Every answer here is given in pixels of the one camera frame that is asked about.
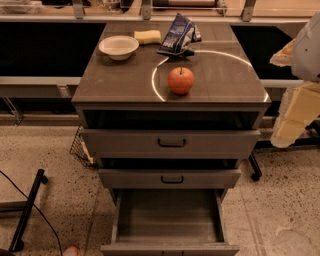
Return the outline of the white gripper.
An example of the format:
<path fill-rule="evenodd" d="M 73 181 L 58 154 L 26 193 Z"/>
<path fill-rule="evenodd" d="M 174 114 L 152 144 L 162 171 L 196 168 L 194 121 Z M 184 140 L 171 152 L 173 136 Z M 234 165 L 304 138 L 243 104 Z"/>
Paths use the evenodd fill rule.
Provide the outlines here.
<path fill-rule="evenodd" d="M 288 88 L 283 94 L 271 144 L 286 148 L 320 115 L 320 12 L 313 15 L 295 40 L 272 55 L 270 63 L 279 67 L 291 65 L 294 76 L 312 81 Z"/>

